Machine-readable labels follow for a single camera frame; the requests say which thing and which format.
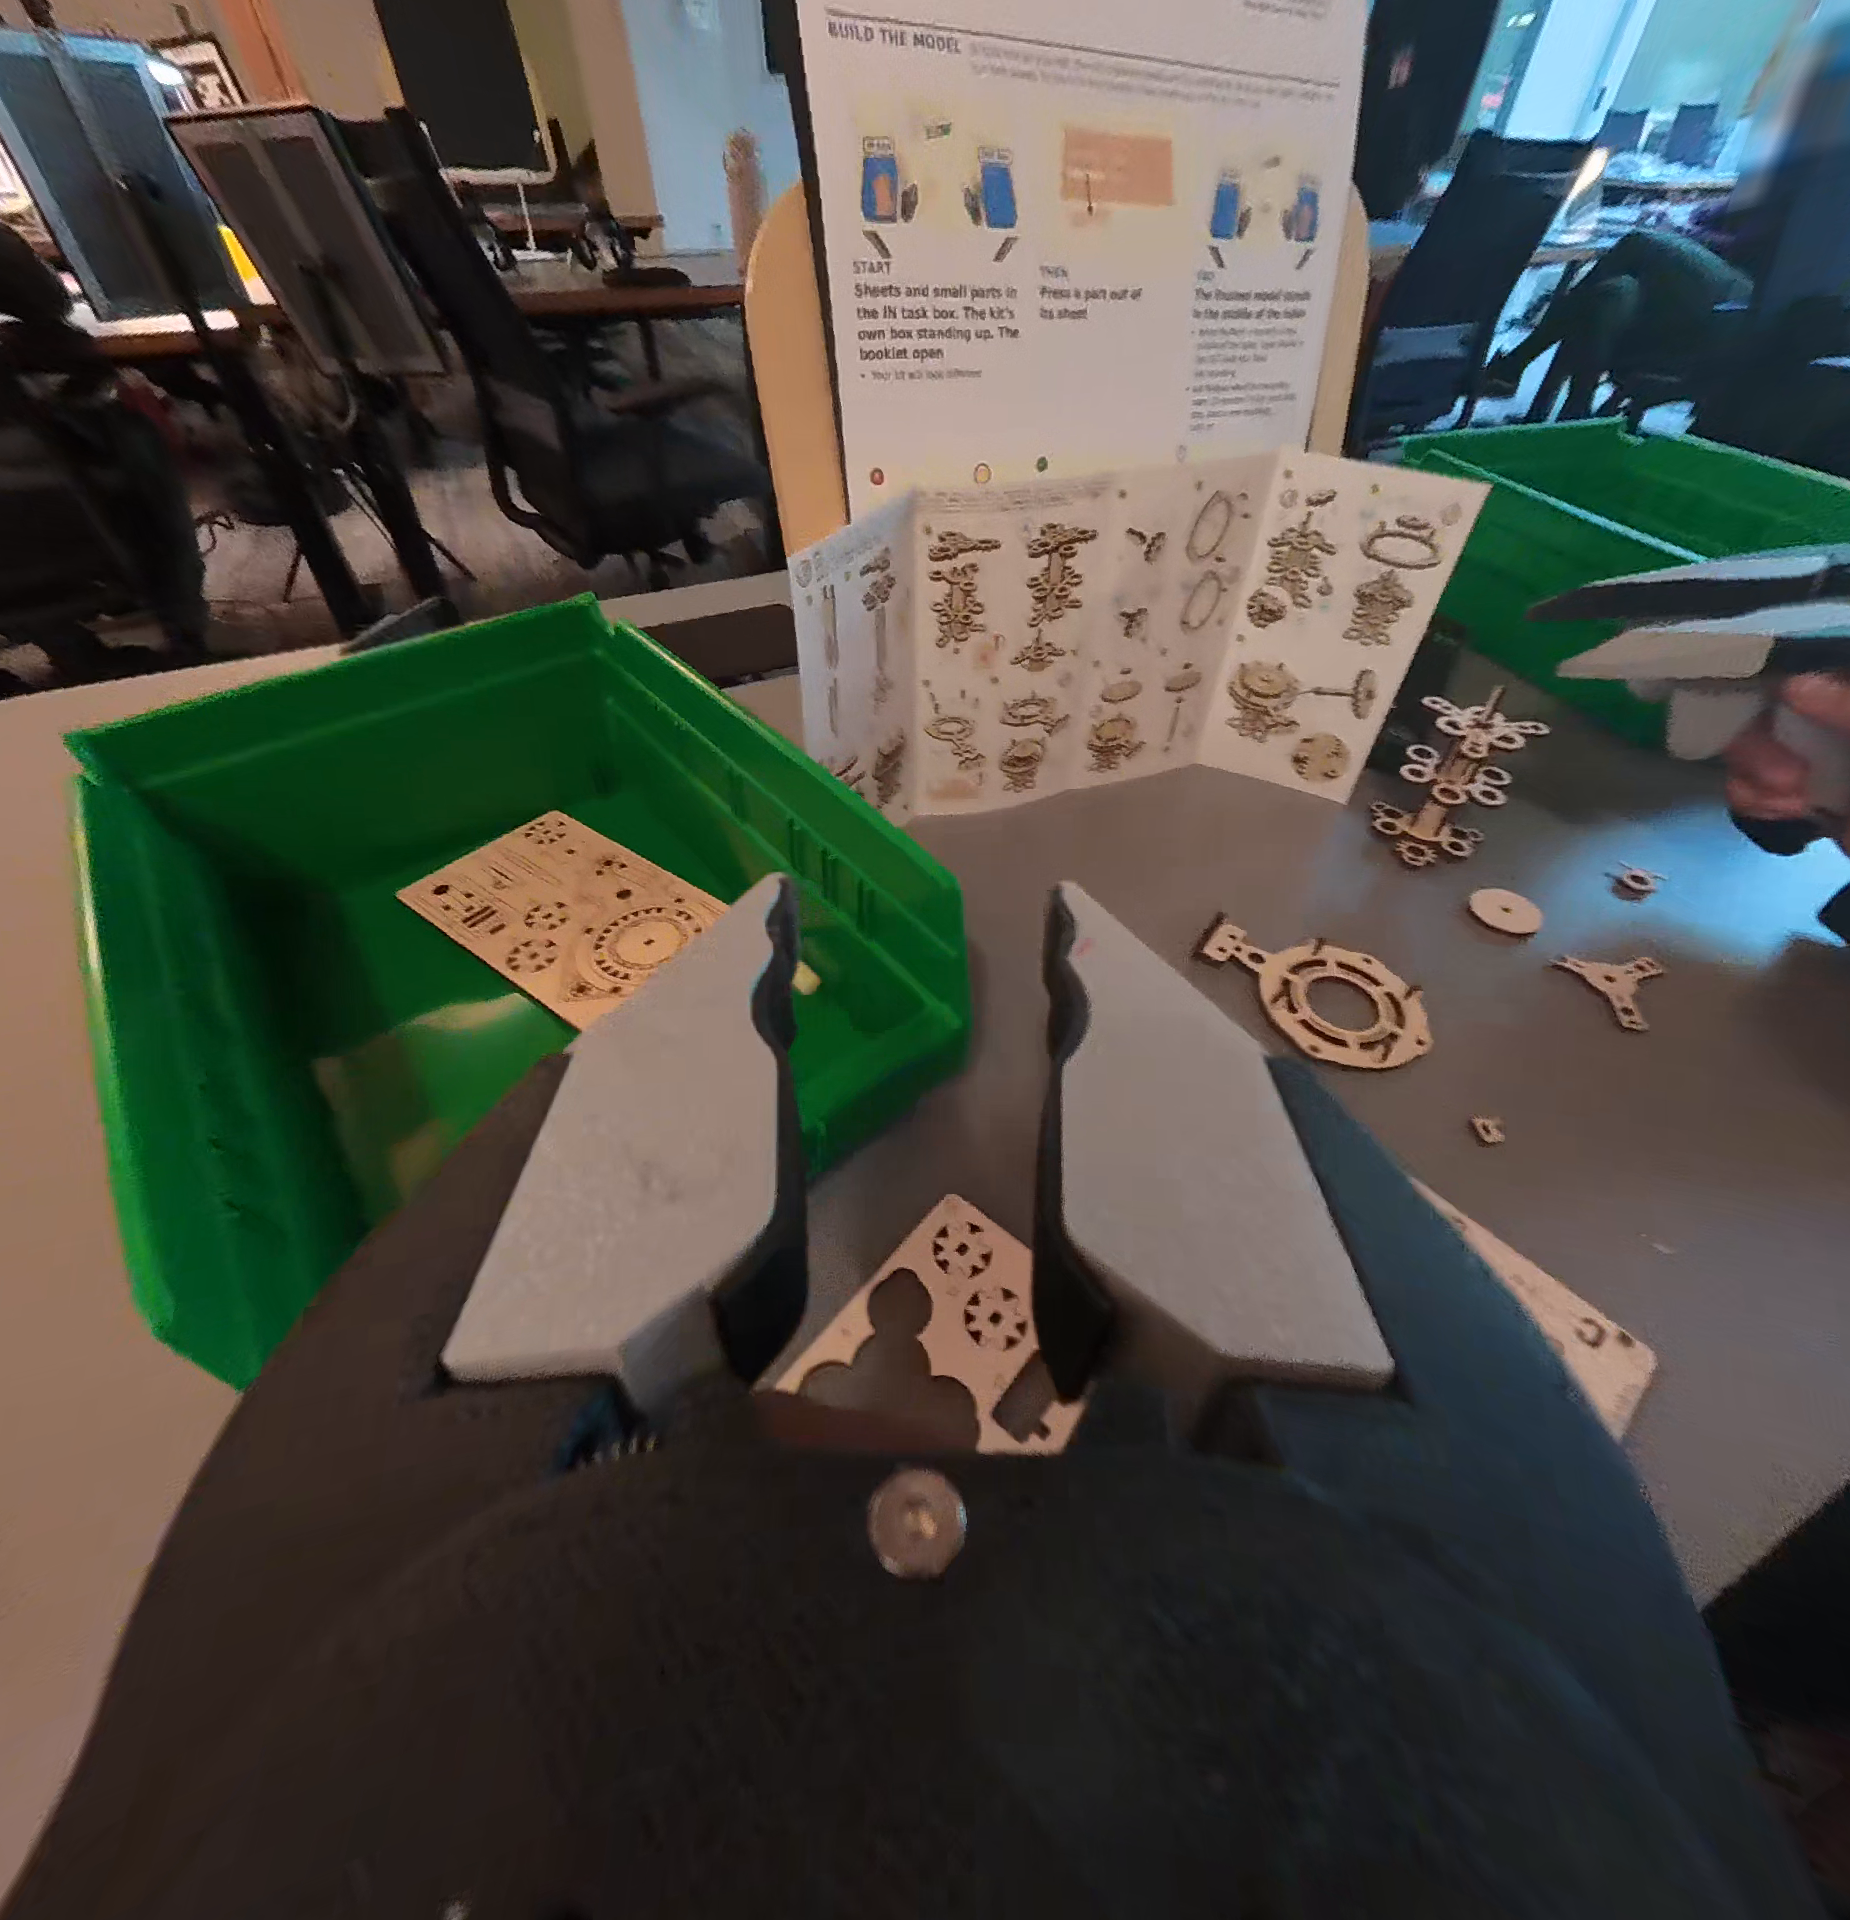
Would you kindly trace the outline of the person's right hand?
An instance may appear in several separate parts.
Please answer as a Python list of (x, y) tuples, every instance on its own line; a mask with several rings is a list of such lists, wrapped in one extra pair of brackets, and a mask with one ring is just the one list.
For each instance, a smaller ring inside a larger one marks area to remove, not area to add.
[(1841, 807), (1812, 804), (1810, 765), (1773, 732), (1779, 711), (1850, 746), (1850, 673), (1804, 673), (1778, 684), (1772, 711), (1726, 750), (1728, 809), (1755, 822), (1808, 822), (1850, 858), (1850, 796)]

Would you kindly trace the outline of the wooden tower model assembly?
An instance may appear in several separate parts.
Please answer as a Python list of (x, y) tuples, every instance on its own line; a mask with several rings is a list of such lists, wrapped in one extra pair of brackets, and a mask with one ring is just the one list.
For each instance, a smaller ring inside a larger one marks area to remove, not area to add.
[(1440, 692), (1419, 695), (1432, 728), (1403, 751), (1395, 774), (1417, 789), (1417, 799), (1367, 807), (1371, 834), (1390, 845), (1400, 868), (1424, 871), (1469, 860), (1483, 840), (1472, 816), (1507, 799), (1512, 774), (1504, 759), (1552, 732), (1546, 722), (1507, 716), (1504, 693), (1494, 685), (1469, 704)]

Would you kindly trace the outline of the folded instruction booklet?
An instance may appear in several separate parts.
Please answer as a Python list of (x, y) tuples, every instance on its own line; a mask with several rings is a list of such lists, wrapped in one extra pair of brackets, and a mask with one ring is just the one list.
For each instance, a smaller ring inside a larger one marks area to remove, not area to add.
[(1488, 493), (1300, 445), (913, 487), (789, 560), (804, 750), (900, 826), (1186, 765), (1343, 802)]

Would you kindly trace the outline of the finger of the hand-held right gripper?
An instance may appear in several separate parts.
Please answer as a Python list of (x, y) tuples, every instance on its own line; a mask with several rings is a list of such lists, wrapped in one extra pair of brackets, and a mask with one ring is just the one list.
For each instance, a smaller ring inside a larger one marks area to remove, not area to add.
[(1553, 675), (1648, 685), (1742, 681), (1766, 672), (1776, 641), (1776, 633), (1745, 623), (1639, 626), (1559, 659)]
[(1850, 605), (1850, 541), (1787, 545), (1591, 581), (1534, 601), (1525, 617), (1648, 626), (1819, 604)]

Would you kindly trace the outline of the wooden parts sheet with gears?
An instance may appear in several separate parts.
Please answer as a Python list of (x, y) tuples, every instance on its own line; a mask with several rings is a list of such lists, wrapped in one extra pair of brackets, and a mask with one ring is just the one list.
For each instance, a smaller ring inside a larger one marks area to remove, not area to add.
[(802, 1341), (772, 1388), (954, 1451), (1055, 1456), (1081, 1419), (1040, 1353), (1029, 1248), (954, 1194)]

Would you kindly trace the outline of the three-armed wooden piece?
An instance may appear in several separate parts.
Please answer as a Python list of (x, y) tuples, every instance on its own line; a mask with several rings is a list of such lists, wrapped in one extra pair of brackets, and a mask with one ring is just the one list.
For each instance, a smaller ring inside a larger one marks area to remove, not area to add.
[(1639, 994), (1641, 988), (1666, 976), (1657, 958), (1633, 955), (1611, 961), (1587, 955), (1558, 955), (1549, 961), (1549, 969), (1562, 971), (1591, 990), (1621, 1032), (1639, 1036), (1652, 1027)]

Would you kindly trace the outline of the white instruction poster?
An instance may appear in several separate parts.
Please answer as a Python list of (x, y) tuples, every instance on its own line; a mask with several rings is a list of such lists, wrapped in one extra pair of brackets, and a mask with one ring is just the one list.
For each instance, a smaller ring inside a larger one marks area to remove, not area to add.
[(793, 17), (849, 516), (1308, 438), (1367, 4)]

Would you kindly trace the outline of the black office chair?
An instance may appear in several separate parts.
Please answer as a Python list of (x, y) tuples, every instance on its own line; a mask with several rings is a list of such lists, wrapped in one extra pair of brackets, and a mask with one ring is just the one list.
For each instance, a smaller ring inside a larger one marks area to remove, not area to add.
[(1580, 190), (1587, 139), (1472, 132), (1424, 229), (1376, 306), (1352, 385), (1343, 451), (1417, 433), (1483, 391), (1499, 315), (1547, 229)]
[(764, 511), (769, 474), (753, 449), (689, 420), (718, 385), (605, 385), (585, 353), (560, 356), (477, 246), (415, 117), (342, 123), (349, 156), (423, 300), (458, 349), (477, 418), (485, 479), (501, 516), (565, 561), (702, 564), (710, 522), (736, 504)]

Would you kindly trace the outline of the wooden ring part with handle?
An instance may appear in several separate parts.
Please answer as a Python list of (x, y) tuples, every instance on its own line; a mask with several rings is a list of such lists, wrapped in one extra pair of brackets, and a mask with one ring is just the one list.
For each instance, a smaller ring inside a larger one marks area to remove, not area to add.
[(1267, 948), (1244, 926), (1216, 916), (1191, 955), (1207, 967), (1245, 971), (1261, 1018), (1315, 1065), (1390, 1072), (1432, 1047), (1422, 988), (1370, 952), (1324, 936)]

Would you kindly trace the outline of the green plastic bin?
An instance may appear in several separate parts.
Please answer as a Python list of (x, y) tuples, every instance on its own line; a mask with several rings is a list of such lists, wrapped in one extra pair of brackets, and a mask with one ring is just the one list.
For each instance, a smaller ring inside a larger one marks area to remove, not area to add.
[(789, 875), (819, 1174), (961, 1068), (957, 879), (656, 637), (572, 597), (66, 738), (96, 1102), (134, 1304), (243, 1389), (575, 1030), (404, 900), (560, 811), (713, 900)]
[(1614, 420), (1419, 433), (1395, 459), (1488, 484), (1440, 617), (1472, 654), (1644, 750), (1663, 743), (1661, 701), (1558, 673), (1611, 623), (1530, 622), (1530, 607), (1621, 574), (1850, 543), (1850, 482), (1728, 443), (1635, 435)]

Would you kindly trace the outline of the wooden parts sheet, ship wheel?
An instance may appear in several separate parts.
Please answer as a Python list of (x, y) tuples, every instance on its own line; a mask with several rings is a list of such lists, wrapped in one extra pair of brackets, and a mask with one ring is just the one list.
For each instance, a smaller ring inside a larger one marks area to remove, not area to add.
[(1430, 1186), (1412, 1186), (1520, 1301), (1605, 1431), (1623, 1442), (1657, 1375), (1657, 1353)]

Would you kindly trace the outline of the grey framed monitor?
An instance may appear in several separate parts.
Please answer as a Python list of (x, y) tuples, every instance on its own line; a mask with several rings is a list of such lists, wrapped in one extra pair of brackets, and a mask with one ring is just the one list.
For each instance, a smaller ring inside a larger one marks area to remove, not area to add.
[(415, 282), (323, 107), (176, 112), (165, 129), (318, 372), (447, 374)]
[(130, 40), (0, 26), (0, 147), (100, 323), (182, 308), (143, 205), (206, 313), (250, 306), (217, 209), (169, 133), (168, 75)]

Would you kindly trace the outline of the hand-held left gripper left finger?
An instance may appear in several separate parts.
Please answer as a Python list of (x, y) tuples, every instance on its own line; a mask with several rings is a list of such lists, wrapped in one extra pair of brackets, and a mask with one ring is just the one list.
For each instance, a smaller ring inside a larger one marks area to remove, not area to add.
[(769, 874), (567, 1049), (458, 1317), (455, 1385), (608, 1380), (636, 1413), (767, 1380), (808, 1305), (798, 891)]

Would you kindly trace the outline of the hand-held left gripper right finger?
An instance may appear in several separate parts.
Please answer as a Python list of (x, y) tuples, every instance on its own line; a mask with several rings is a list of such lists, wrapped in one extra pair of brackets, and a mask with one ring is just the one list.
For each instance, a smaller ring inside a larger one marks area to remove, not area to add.
[(1044, 911), (1031, 1316), (1055, 1400), (1378, 1391), (1395, 1361), (1273, 1058), (1071, 879)]

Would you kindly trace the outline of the wooden parts sheet, round dial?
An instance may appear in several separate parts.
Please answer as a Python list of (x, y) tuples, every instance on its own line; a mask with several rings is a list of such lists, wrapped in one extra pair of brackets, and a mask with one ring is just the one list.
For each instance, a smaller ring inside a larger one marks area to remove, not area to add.
[(725, 911), (560, 809), (409, 881), (398, 900), (573, 1030), (626, 1004)]

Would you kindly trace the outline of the background wooden desk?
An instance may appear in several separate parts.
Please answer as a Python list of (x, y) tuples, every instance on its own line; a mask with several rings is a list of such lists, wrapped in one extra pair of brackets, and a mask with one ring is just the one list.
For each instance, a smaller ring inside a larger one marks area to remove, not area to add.
[[(739, 313), (745, 300), (742, 282), (631, 283), (601, 282), (598, 273), (575, 271), (567, 261), (530, 257), (513, 271), (491, 276), (501, 298), (530, 323), (658, 323)], [(296, 329), (284, 306), (267, 298), (263, 282), (245, 283), (256, 298), (232, 308), (206, 308), (201, 320), (214, 338), (252, 340), (260, 328)], [(73, 300), (72, 323), (92, 335), (98, 347), (120, 366), (143, 367), (165, 358), (200, 358), (203, 343), (184, 310), (162, 310), (135, 317), (98, 320), (85, 300)]]

